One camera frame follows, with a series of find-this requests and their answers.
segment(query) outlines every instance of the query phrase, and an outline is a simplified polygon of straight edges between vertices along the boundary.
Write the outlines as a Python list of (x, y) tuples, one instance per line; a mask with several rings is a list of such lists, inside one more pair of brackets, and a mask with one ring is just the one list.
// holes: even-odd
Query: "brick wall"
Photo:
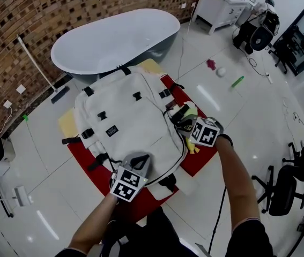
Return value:
[[(67, 31), (88, 22), (143, 7), (166, 10), (178, 19), (189, 18), (197, 0), (0, 0), (0, 130), (9, 115), (3, 107), (12, 102), (13, 118), (47, 87), (16, 39), (19, 34), (52, 81), (61, 76), (50, 50)], [(188, 3), (185, 10), (181, 3)], [(23, 95), (16, 88), (23, 84)]]

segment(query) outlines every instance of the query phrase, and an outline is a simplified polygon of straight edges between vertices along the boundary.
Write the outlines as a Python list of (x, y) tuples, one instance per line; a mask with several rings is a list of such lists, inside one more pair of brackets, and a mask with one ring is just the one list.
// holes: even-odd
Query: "white bathtub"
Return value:
[(94, 74), (111, 73), (120, 65), (161, 61), (179, 29), (179, 21), (166, 11), (121, 13), (67, 32), (54, 43), (51, 59), (73, 77), (93, 82)]

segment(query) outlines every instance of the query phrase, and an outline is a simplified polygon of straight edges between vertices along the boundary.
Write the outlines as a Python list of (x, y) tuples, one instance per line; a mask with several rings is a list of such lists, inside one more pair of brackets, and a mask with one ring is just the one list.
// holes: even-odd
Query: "white tile floor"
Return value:
[[(236, 27), (225, 27), (209, 36), (209, 26), (199, 22), (191, 24), (185, 39), (187, 27), (188, 23), (182, 25), (161, 66), (173, 79), (179, 78), (185, 92), (208, 116), (223, 124), (249, 173), (265, 179), (270, 164), (279, 170), (281, 158), (289, 156), (287, 143), (293, 141), (292, 137), (297, 146), (304, 140), (304, 127), (292, 118), (296, 112), (304, 121), (287, 83), (293, 76), (285, 77), (275, 68), (274, 59), (265, 50), (255, 52), (253, 58), (260, 73), (269, 72), (274, 83), (271, 85), (255, 73), (244, 54), (232, 46)], [(178, 75), (182, 42), (184, 55)], [(208, 58), (217, 67), (227, 69), (223, 78), (208, 69)], [(231, 89), (231, 84), (242, 75), (244, 80)], [(13, 187), (24, 185), (33, 204), (20, 208), (10, 202), (14, 218), (7, 218), (0, 206), (0, 256), (16, 256), (14, 250), (20, 257), (54, 256), (68, 245), (75, 230), (103, 198), (67, 147), (61, 145), (57, 119), (73, 107), (75, 97), (84, 87), (74, 80), (68, 86), (70, 91), (61, 100), (54, 105), (45, 100), (29, 115), (29, 121), (22, 122), (11, 134), (16, 159), (0, 178), (0, 185), (7, 197)], [(193, 195), (178, 192), (163, 204), (179, 236), (200, 256), (203, 254), (195, 243), (209, 248), (224, 189), (220, 167), (220, 159), (215, 155), (195, 176), (199, 187)], [(303, 188), (304, 183), (299, 182), (298, 191)], [(256, 189), (258, 194), (262, 193), (257, 184)], [(298, 200), (287, 216), (262, 215), (275, 254), (284, 255), (294, 243), (298, 236), (295, 229), (303, 215)], [(230, 235), (226, 199), (212, 256), (225, 255)]]

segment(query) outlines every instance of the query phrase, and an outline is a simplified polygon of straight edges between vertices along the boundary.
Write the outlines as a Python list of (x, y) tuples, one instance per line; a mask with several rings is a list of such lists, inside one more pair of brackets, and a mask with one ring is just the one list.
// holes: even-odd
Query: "green marker pen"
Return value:
[(232, 84), (232, 88), (235, 88), (237, 86), (237, 84), (240, 83), (243, 79), (244, 79), (244, 76), (241, 76), (237, 81), (234, 82), (234, 84)]

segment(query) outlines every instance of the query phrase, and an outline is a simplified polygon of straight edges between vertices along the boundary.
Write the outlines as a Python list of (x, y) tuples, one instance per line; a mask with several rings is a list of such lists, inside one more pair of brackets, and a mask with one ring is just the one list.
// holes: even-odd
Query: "white vanity cabinet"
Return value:
[(249, 0), (199, 0), (192, 20), (200, 16), (209, 22), (211, 35), (218, 27), (234, 25), (248, 4)]

